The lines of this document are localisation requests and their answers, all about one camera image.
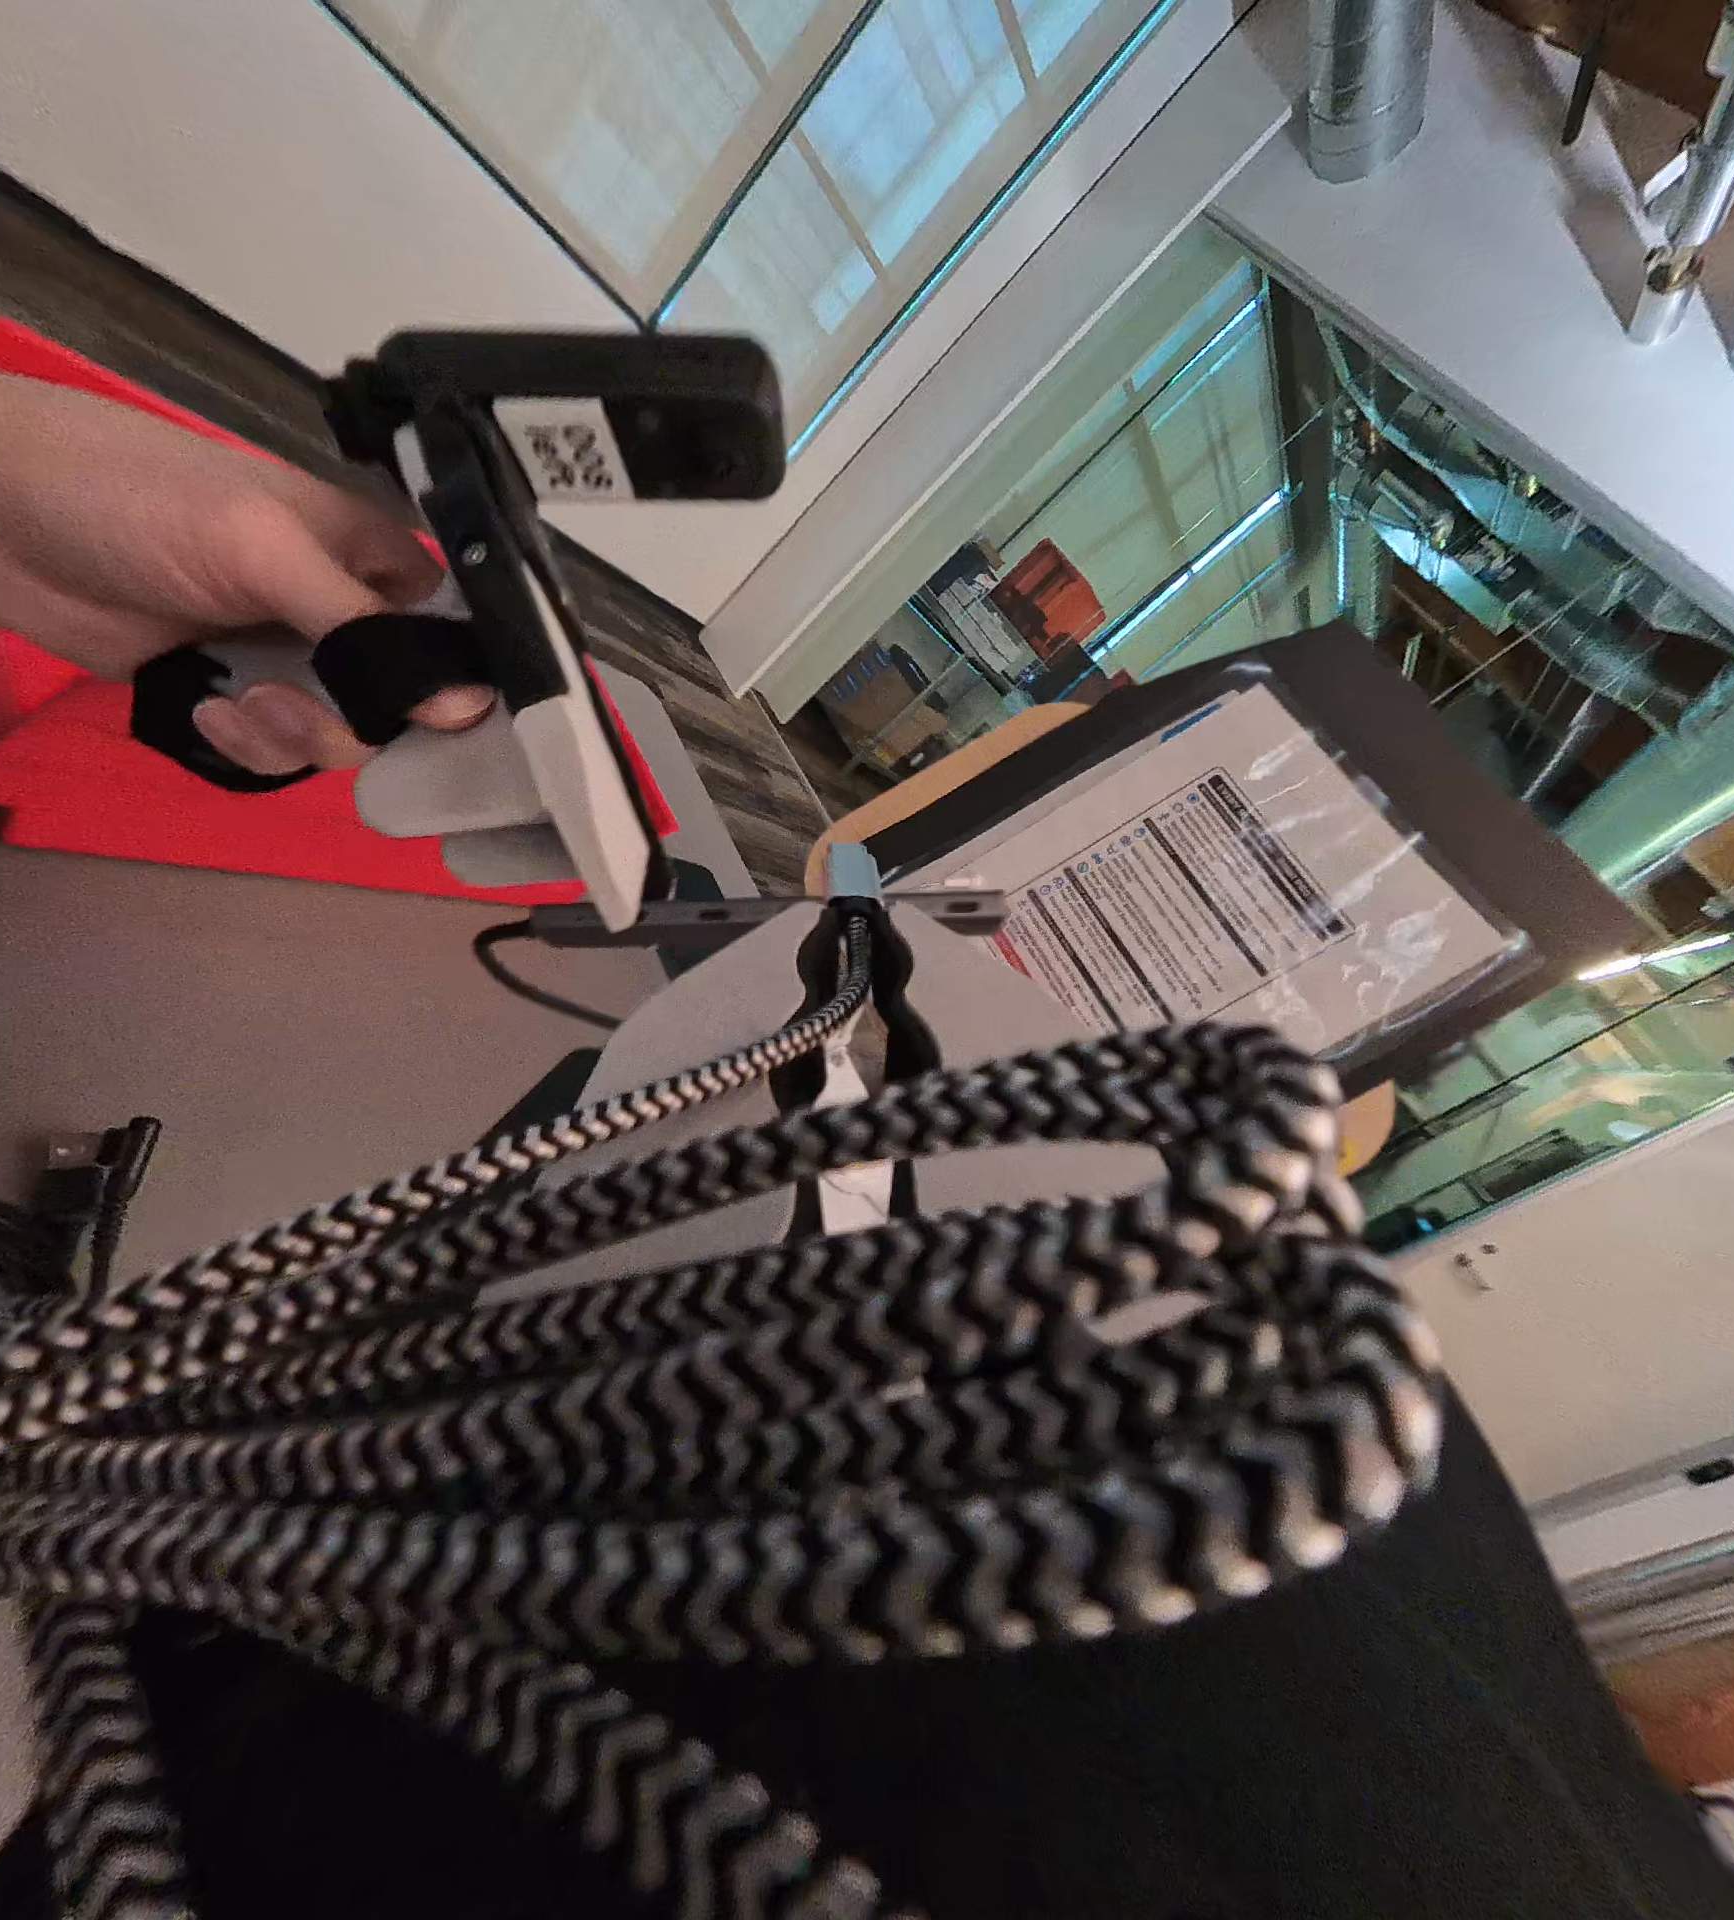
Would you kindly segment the person's left hand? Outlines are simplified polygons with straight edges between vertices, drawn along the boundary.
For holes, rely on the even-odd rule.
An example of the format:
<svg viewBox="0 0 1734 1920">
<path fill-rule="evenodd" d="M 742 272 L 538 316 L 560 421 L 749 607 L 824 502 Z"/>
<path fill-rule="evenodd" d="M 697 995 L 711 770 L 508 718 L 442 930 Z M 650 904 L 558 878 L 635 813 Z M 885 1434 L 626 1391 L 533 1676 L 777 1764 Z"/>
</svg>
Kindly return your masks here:
<svg viewBox="0 0 1734 1920">
<path fill-rule="evenodd" d="M 317 642 L 442 578 L 401 515 L 327 478 L 0 373 L 0 628 L 102 678 L 208 636 Z"/>
</svg>

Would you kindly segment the instruction sheet document stand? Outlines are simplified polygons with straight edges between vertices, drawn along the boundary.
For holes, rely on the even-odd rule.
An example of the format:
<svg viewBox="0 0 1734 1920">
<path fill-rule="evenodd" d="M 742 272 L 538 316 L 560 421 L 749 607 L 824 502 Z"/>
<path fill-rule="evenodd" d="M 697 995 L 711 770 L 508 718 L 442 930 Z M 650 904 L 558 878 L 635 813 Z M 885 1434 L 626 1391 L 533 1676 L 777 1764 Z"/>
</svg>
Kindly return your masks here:
<svg viewBox="0 0 1734 1920">
<path fill-rule="evenodd" d="M 1000 891 L 1082 1039 L 1276 1027 L 1381 1091 L 1633 953 L 1642 920 L 1344 624 L 1045 706 L 838 820 L 888 895 Z"/>
</svg>

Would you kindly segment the shiny metal pipe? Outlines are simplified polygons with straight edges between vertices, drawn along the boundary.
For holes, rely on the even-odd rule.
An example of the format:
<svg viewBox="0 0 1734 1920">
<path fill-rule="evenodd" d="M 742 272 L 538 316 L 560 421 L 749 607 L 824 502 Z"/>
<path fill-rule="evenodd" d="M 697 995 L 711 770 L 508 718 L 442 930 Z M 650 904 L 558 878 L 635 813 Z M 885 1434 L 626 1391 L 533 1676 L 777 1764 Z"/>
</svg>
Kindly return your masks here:
<svg viewBox="0 0 1734 1920">
<path fill-rule="evenodd" d="M 1700 290 L 1710 245 L 1734 207 L 1734 2 L 1725 6 L 1709 71 L 1718 76 L 1718 91 L 1686 147 L 1679 198 L 1662 241 L 1647 252 L 1642 294 L 1628 322 L 1629 340 L 1642 348 L 1677 331 Z"/>
</svg>

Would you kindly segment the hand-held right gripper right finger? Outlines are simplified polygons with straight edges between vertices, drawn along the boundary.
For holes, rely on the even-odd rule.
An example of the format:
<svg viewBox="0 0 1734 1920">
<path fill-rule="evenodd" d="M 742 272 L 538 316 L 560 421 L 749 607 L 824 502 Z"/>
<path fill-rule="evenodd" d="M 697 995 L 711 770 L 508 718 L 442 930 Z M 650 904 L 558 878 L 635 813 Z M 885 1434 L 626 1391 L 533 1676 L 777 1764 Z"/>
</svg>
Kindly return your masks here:
<svg viewBox="0 0 1734 1920">
<path fill-rule="evenodd" d="M 892 907 L 890 925 L 909 946 L 906 1002 L 928 1026 L 948 1067 L 979 1066 L 1078 1041 L 1079 1022 L 1064 1001 L 1004 961 L 987 938 L 935 925 L 914 907 Z M 911 1165 L 912 1214 L 1123 1198 L 1167 1181 L 1158 1151 L 1129 1141 L 1022 1139 L 959 1147 Z"/>
</svg>

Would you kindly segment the silver spiral air duct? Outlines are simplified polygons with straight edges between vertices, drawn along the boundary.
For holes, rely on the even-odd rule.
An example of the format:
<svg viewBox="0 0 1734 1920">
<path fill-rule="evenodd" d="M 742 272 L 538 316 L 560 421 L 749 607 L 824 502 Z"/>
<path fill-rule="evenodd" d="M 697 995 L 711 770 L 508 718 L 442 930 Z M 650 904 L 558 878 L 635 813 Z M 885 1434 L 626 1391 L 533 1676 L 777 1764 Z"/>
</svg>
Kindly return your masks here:
<svg viewBox="0 0 1734 1920">
<path fill-rule="evenodd" d="M 1309 2 L 1305 148 L 1328 183 L 1370 178 L 1418 139 L 1435 2 Z"/>
</svg>

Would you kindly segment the dark grey usb hub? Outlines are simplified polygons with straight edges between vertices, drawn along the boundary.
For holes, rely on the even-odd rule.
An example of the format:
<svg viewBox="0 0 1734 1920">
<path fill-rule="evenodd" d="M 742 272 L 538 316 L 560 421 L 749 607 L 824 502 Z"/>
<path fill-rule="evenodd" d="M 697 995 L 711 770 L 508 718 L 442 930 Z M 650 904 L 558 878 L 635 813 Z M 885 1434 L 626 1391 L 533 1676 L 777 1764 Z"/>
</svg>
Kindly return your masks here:
<svg viewBox="0 0 1734 1920">
<path fill-rule="evenodd" d="M 764 925 L 780 920 L 800 907 L 840 919 L 863 916 L 870 908 L 890 915 L 909 908 L 932 925 L 964 936 L 991 938 L 1010 919 L 1000 891 L 923 891 L 909 895 L 840 895 L 814 899 L 733 899 L 733 900 L 660 900 L 644 907 L 641 919 L 611 928 L 590 903 L 537 904 L 523 919 L 523 934 L 555 949 L 641 946 L 682 953 L 718 953 Z"/>
</svg>

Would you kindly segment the large window with blinds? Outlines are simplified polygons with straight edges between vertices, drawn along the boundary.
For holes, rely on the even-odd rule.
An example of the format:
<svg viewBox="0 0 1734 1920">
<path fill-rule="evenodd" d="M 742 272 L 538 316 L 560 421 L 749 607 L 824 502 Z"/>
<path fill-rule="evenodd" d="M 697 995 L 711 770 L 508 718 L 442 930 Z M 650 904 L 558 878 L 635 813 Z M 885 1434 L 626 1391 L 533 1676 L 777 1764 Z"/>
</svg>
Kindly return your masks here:
<svg viewBox="0 0 1734 1920">
<path fill-rule="evenodd" d="M 901 303 L 1174 3 L 338 2 L 643 322 Z"/>
</svg>

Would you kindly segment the red plastic bin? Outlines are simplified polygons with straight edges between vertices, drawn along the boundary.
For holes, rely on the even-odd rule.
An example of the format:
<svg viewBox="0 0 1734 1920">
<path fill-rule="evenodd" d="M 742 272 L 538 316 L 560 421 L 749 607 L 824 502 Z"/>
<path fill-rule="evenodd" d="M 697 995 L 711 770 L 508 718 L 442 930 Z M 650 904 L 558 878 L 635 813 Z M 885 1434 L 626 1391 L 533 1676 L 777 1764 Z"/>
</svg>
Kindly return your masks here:
<svg viewBox="0 0 1734 1920">
<path fill-rule="evenodd" d="M 479 904 L 584 899 L 576 878 L 460 880 L 440 835 L 391 837 L 362 824 L 354 771 L 262 797 L 214 787 L 136 742 L 131 706 L 124 684 L 0 628 L 5 844 Z"/>
</svg>

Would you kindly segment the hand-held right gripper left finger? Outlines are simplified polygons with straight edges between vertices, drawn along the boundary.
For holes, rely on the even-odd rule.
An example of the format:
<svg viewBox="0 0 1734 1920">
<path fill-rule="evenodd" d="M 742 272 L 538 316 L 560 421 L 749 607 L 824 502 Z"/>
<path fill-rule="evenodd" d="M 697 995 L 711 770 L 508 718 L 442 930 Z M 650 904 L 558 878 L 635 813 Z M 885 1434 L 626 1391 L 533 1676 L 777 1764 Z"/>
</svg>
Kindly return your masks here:
<svg viewBox="0 0 1734 1920">
<path fill-rule="evenodd" d="M 619 1091 L 635 1091 L 781 1027 L 805 997 L 798 954 L 814 934 L 824 908 L 790 907 L 733 946 L 665 981 L 602 1047 L 579 1095 L 580 1105 Z M 545 1183 L 565 1185 L 612 1165 L 644 1158 L 668 1145 L 707 1137 L 737 1124 L 777 1113 L 773 1091 L 758 1083 L 711 1099 L 686 1115 L 647 1124 L 635 1133 L 555 1165 Z M 545 1268 L 486 1285 L 486 1303 L 502 1306 L 547 1292 L 660 1273 L 691 1261 L 760 1249 L 786 1232 L 798 1205 L 798 1187 L 769 1190 L 723 1208 L 697 1212 Z"/>
</svg>

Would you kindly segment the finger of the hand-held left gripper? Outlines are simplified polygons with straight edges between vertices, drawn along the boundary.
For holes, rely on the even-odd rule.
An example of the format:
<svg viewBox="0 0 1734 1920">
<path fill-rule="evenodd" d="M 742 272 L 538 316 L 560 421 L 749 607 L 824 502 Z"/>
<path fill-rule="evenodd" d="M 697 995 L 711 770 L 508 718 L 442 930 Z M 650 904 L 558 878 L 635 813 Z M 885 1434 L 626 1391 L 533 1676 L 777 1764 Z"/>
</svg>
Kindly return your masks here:
<svg viewBox="0 0 1734 1920">
<path fill-rule="evenodd" d="M 513 733 L 549 821 L 608 930 L 641 920 L 659 839 L 596 688 L 563 691 L 513 712 Z"/>
<path fill-rule="evenodd" d="M 403 734 L 359 771 L 354 806 L 385 835 L 440 837 L 447 871 L 470 887 L 586 899 L 513 730 Z"/>
</svg>

